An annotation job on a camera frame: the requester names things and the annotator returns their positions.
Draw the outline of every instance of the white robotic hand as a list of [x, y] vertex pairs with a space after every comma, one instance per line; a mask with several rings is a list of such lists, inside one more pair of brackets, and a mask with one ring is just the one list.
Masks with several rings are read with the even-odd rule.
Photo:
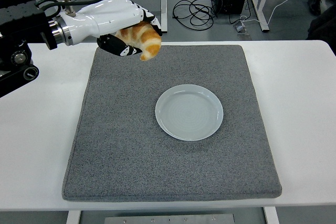
[[70, 46], [81, 43], [88, 36], [110, 37], [109, 34], [141, 21], [150, 22], [155, 31], [162, 35], [158, 19], [147, 9], [130, 0], [102, 0], [82, 8], [75, 17], [60, 13], [60, 16], [55, 18], [58, 25], [53, 33], [59, 42]]

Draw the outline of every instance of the table leg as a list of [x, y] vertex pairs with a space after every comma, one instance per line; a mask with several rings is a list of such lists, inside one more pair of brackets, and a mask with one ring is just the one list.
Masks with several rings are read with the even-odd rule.
[[80, 219], [80, 210], [71, 210], [68, 213], [67, 224], [78, 224]]
[[263, 7], [266, 0], [252, 0], [254, 10], [256, 11], [257, 18], [260, 21], [260, 27], [262, 31], [269, 31], [268, 24], [263, 14]]
[[161, 0], [161, 31], [166, 33], [167, 30], [167, 0]]
[[264, 213], [267, 224], [279, 224], [278, 214], [275, 207], [264, 207]]

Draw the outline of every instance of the croissant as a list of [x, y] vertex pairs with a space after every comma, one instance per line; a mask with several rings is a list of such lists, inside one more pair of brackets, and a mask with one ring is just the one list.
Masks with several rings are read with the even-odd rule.
[[141, 49], [140, 60], [154, 58], [161, 48], [161, 37], [148, 22], [140, 22], [129, 28], [121, 29], [115, 36], [127, 45]]

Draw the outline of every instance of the robotic hand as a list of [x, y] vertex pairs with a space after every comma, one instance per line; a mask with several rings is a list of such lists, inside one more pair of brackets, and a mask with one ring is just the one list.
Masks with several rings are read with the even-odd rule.
[[39, 70], [28, 46], [32, 37], [42, 37], [52, 50], [57, 44], [76, 45], [94, 36], [98, 46], [112, 54], [133, 55], [141, 50], [111, 34], [141, 21], [149, 22], [162, 35], [157, 18], [130, 0], [102, 0], [76, 14], [60, 13], [52, 20], [34, 1], [0, 9], [0, 97], [37, 78]]
[[76, 45], [86, 37], [93, 36], [97, 38], [100, 48], [115, 55], [125, 56], [137, 54], [141, 50], [126, 45], [121, 39], [112, 36], [112, 33], [145, 21], [162, 36], [157, 18], [130, 0], [103, 0], [82, 8], [72, 16], [73, 14], [63, 12], [55, 18], [57, 28], [53, 32], [57, 34], [57, 43]]

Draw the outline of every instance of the floor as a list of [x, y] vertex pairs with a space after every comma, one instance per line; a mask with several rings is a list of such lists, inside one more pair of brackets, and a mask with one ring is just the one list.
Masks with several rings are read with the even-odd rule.
[[[134, 0], [146, 3], [146, 0]], [[263, 33], [257, 21], [245, 22], [245, 32], [238, 33], [233, 24], [230, 24], [228, 15], [219, 14], [214, 17], [213, 26], [205, 31], [193, 31], [183, 27], [172, 18], [174, 5], [180, 0], [167, 0], [168, 7], [168, 32], [162, 36], [163, 41], [219, 41], [219, 40], [304, 40], [307, 37], [307, 30], [310, 22], [315, 18], [309, 13], [307, 0], [289, 0], [277, 7], [269, 23], [270, 31]], [[274, 8], [285, 0], [267, 0], [264, 7], [264, 14], [267, 21]], [[321, 9], [326, 10], [333, 5], [329, 0], [322, 0]], [[160, 14], [160, 6], [154, 7], [153, 13]], [[248, 20], [256, 19], [255, 12], [251, 7], [245, 6], [242, 15], [251, 17]], [[181, 8], [179, 15], [184, 15], [186, 10]], [[230, 20], [239, 19], [240, 15], [230, 15]], [[236, 223], [265, 223], [261, 208], [245, 209], [224, 209], [221, 213], [231, 212], [235, 215]], [[306, 206], [306, 207], [277, 207], [280, 224], [329, 224], [336, 223], [336, 206]], [[112, 211], [87, 211], [82, 213], [81, 224], [103, 223], [108, 216], [120, 214], [137, 213], [115, 213]], [[43, 212], [0, 212], [0, 223], [11, 224], [42, 224], [66, 223], [66, 211], [43, 211]]]

